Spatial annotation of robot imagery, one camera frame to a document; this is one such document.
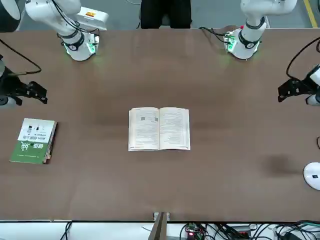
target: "black cable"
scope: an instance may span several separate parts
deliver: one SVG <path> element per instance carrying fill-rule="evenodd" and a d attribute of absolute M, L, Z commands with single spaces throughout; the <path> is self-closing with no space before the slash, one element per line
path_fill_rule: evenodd
<path fill-rule="evenodd" d="M 251 239 L 268 239 L 268 240 L 272 240 L 270 237 L 267 237 L 267 236 L 256 236 L 255 238 L 251 238 Z"/>
<path fill-rule="evenodd" d="M 258 229 L 257 229 L 256 232 L 254 233 L 252 239 L 259 238 L 259 237 L 260 237 L 260 234 L 261 234 L 267 227 L 269 227 L 270 225 L 272 225 L 272 224 L 267 224 L 259 233 L 258 233 L 258 230 L 259 230 L 260 228 L 258 227 Z"/>
<path fill-rule="evenodd" d="M 63 233 L 63 235 L 61 236 L 60 240 L 63 240 L 64 238 L 65 238 L 65 240 L 68 240 L 68 232 L 69 232 L 71 226 L 72 226 L 72 221 L 68 222 L 68 223 L 65 225 L 64 233 Z"/>
<path fill-rule="evenodd" d="M 206 27 L 204 27 L 204 26 L 199 27 L 199 29 L 201 29 L 201 30 L 206 30 L 206 31 L 208 31 L 209 33 L 215 35 L 215 37 L 216 37 L 220 42 L 222 42 L 222 43 L 230 44 L 229 41 L 223 41 L 223 40 L 221 40 L 221 39 L 218 37 L 218 36 L 224 37 L 224 36 L 226 35 L 225 33 L 216 33 L 213 28 L 209 29 L 209 28 L 206 28 Z"/>
<path fill-rule="evenodd" d="M 179 240 L 181 240 L 181 235 L 182 235 L 182 231 L 185 229 L 186 226 L 188 226 L 189 223 L 186 223 L 182 228 L 181 228 L 181 231 L 180 231 L 180 235 L 179 235 Z"/>
<path fill-rule="evenodd" d="M 96 28 L 96 29 L 91 30 L 91 31 L 87 31 L 87 30 L 85 30 L 84 28 L 79 27 L 79 26 L 80 26 L 80 23 L 79 23 L 78 21 L 74 21 L 75 24 L 74 24 L 73 22 L 69 22 L 69 21 L 65 18 L 65 16 L 63 15 L 62 9 L 61 9 L 60 6 L 55 2 L 55 0 L 52 0 L 52 3 L 53 3 L 53 5 L 55 6 L 55 8 L 56 8 L 56 10 L 58 11 L 58 13 L 60 14 L 60 16 L 63 18 L 63 20 L 64 20 L 69 26 L 71 26 L 72 28 L 74 28 L 74 29 L 76 29 L 76 30 L 78 30 L 78 31 L 80 31 L 80 32 L 82 32 L 82 33 L 89 33 L 89 34 L 91 34 L 91 33 L 95 32 L 95 31 L 97 30 L 97 31 L 98 31 L 98 34 L 97 34 L 97 35 L 100 36 L 100 29 L 99 29 L 99 28 Z"/>
<path fill-rule="evenodd" d="M 214 237 L 209 235 L 209 234 L 208 235 L 204 235 L 203 237 L 204 237 L 203 239 L 206 239 L 206 237 L 210 237 L 211 239 L 215 240 Z"/>
<path fill-rule="evenodd" d="M 296 58 L 306 49 L 308 48 L 310 45 L 312 45 L 313 43 L 315 43 L 316 41 L 318 41 L 318 43 L 316 44 L 316 51 L 318 53 L 320 53 L 320 49 L 319 49 L 319 46 L 320 46 L 320 37 L 317 37 L 316 39 L 312 40 L 311 42 L 309 42 L 307 45 L 305 45 L 292 59 L 291 61 L 289 62 L 288 64 L 288 67 L 286 68 L 286 71 L 285 71 L 285 74 L 291 78 L 291 79 L 294 79 L 294 80 L 297 80 L 298 82 L 300 82 L 301 84 L 303 84 L 305 87 L 307 87 L 309 90 L 312 90 L 308 85 L 304 84 L 300 79 L 292 76 L 290 73 L 289 73 L 289 70 L 290 70 L 290 67 L 292 65 L 292 63 L 296 60 Z"/>
<path fill-rule="evenodd" d="M 320 149 L 320 146 L 319 146 L 319 139 L 320 139 L 320 136 L 317 136 L 316 137 L 316 146 L 318 147 L 318 149 Z"/>
<path fill-rule="evenodd" d="M 208 224 L 208 226 L 209 226 L 210 228 L 212 228 L 213 230 L 215 230 L 215 234 L 214 234 L 214 237 L 213 237 L 213 238 L 216 239 L 216 236 L 217 236 L 217 234 L 218 234 L 222 239 L 224 239 L 224 240 L 230 240 L 227 235 L 226 235 L 226 238 L 223 237 L 223 236 L 219 233 L 219 231 L 221 230 L 221 228 L 219 228 L 218 224 L 215 224 L 215 225 L 218 227 L 218 230 L 216 230 L 213 226 L 211 226 L 210 224 Z"/>
<path fill-rule="evenodd" d="M 15 50 L 14 48 L 12 48 L 11 46 L 9 46 L 8 44 L 6 44 L 2 39 L 0 39 L 0 43 L 2 43 L 3 45 L 5 45 L 8 49 L 10 49 L 11 51 L 13 51 L 14 53 L 18 54 L 20 57 L 24 58 L 25 60 L 27 60 L 28 62 L 32 63 L 34 66 L 36 66 L 38 68 L 37 71 L 25 71 L 25 72 L 20 72 L 20 73 L 13 73 L 12 76 L 21 76 L 21 75 L 29 75 L 29 74 L 37 74 L 40 73 L 42 71 L 41 67 L 36 64 L 34 61 L 30 60 L 29 58 L 27 58 L 26 56 L 22 55 L 20 52 L 18 52 L 17 50 Z"/>

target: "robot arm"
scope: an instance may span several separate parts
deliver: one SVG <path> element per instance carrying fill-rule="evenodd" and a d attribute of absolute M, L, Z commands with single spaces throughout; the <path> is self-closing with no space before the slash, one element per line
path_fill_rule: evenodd
<path fill-rule="evenodd" d="M 241 10 L 250 26 L 258 26 L 261 19 L 268 15 L 291 13 L 297 0 L 242 0 Z"/>
<path fill-rule="evenodd" d="M 67 53 L 76 61 L 87 60 L 98 50 L 98 40 L 93 33 L 79 28 L 67 17 L 81 10 L 80 0 L 26 0 L 25 11 L 34 21 L 52 27 L 63 41 Z"/>
<path fill-rule="evenodd" d="M 0 32 L 14 32 L 21 20 L 20 11 L 15 0 L 0 1 Z M 9 45 L 0 40 L 9 49 L 13 50 Z M 31 60 L 19 53 L 19 55 L 29 62 L 36 65 Z M 3 56 L 0 55 L 0 109 L 20 106 L 22 100 L 19 97 L 34 98 L 42 103 L 47 103 L 47 90 L 38 83 L 32 81 L 25 84 L 20 81 L 18 75 L 39 73 L 41 68 L 36 65 L 39 70 L 33 72 L 13 73 L 5 66 Z"/>
<path fill-rule="evenodd" d="M 249 59 L 257 51 L 262 34 L 267 28 L 265 16 L 290 13 L 297 0 L 241 0 L 246 21 L 243 29 L 229 32 L 225 37 L 228 52 L 238 59 Z"/>

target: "book cover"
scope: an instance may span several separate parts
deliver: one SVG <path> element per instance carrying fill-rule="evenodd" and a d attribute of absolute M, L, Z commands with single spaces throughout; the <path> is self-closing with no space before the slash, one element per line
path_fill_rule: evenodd
<path fill-rule="evenodd" d="M 55 121 L 25 118 L 10 161 L 31 164 L 45 162 L 55 126 Z"/>

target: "table surface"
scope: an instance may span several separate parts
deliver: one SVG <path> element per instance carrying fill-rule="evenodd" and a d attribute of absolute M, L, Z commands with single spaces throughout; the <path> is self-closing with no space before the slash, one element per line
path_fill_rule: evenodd
<path fill-rule="evenodd" d="M 53 31 L 0 37 L 42 67 L 22 76 L 47 90 L 1 110 L 0 218 L 176 221 L 319 219 L 303 167 L 319 161 L 320 111 L 304 96 L 278 103 L 296 52 L 318 29 L 268 29 L 248 61 L 201 30 L 108 31 L 98 55 L 73 61 Z M 0 46 L 14 72 L 33 66 Z M 315 46 L 292 66 L 303 78 Z M 128 112 L 189 109 L 191 151 L 128 152 Z M 24 118 L 59 122 L 50 164 L 9 162 Z"/>

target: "book page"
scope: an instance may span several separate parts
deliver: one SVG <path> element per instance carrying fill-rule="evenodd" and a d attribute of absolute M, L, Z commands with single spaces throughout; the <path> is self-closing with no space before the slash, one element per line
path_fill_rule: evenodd
<path fill-rule="evenodd" d="M 189 110 L 164 107 L 159 119 L 160 149 L 190 150 Z"/>
<path fill-rule="evenodd" d="M 159 109 L 133 108 L 129 111 L 129 151 L 159 150 Z"/>

